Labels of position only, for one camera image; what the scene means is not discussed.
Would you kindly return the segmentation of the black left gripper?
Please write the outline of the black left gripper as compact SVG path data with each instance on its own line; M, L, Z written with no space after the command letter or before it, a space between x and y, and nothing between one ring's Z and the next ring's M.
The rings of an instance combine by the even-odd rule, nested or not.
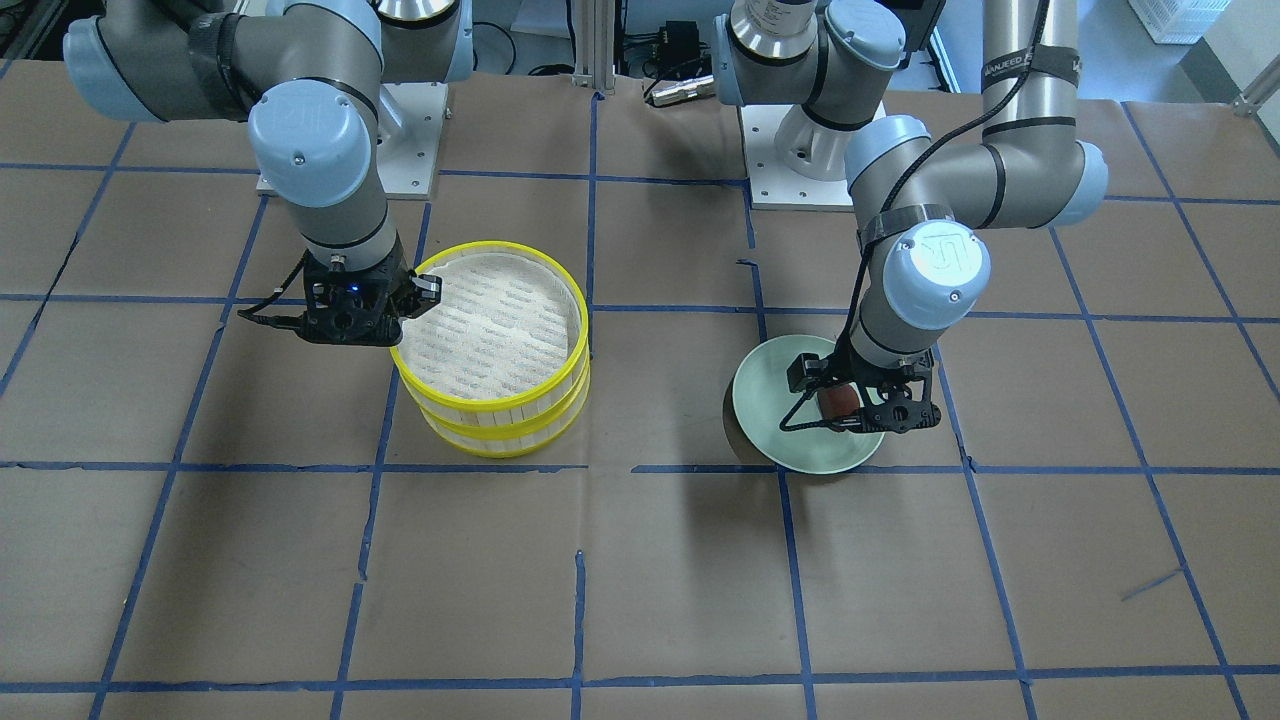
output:
M932 401L934 354L931 350L899 361L896 366L877 366L852 351L835 350L826 357L800 354L786 372L788 389L800 400L786 413L781 430L826 428L855 434L897 434L937 427L940 407ZM820 418L817 391L829 386L852 384L861 409L852 416L827 421Z

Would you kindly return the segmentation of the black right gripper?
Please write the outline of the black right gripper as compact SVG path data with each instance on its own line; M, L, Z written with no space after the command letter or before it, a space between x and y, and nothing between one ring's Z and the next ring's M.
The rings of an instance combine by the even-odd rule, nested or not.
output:
M401 250L357 272L305 254L303 282L303 340L316 345L397 346L402 320L435 307L443 292L443 279L411 272Z

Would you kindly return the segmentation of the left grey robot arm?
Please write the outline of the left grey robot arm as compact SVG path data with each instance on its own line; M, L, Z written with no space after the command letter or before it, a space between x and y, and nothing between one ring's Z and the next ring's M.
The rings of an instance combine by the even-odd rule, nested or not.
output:
M787 106L844 155L860 263L835 348L787 370L820 413L806 429L936 427L932 348L991 277L978 232L1076 224L1101 205L1107 164L1076 135L1076 32L1074 1L987 1L982 114L936 138L915 117L876 115L906 50L887 6L736 1L716 18L719 100Z

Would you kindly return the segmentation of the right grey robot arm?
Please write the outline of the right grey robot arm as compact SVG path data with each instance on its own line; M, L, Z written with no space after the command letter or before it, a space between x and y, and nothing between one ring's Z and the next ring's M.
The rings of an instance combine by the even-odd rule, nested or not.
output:
M305 310L252 323L315 345L392 347L402 322L442 300L442 279L407 264L378 169L385 82L472 73L468 1L108 1L61 41L76 90L128 122L246 124L262 178L306 249L291 272Z

